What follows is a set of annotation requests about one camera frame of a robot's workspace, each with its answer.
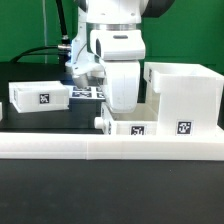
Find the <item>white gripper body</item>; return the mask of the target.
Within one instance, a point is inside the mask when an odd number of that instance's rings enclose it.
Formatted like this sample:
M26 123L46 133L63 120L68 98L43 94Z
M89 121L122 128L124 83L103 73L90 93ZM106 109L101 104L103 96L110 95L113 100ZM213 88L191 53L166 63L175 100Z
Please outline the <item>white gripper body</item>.
M131 113L138 100L145 44L140 30L90 32L91 51L103 67L102 90L113 113Z

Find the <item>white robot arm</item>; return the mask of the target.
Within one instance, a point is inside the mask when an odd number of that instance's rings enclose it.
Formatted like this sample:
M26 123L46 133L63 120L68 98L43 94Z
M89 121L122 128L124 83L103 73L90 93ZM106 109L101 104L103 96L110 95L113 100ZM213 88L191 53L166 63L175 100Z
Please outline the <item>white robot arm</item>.
M144 17L158 18L175 0L76 0L78 33L66 63L75 84L90 76L102 80L106 103L114 113L134 111L138 101L140 61L145 58Z

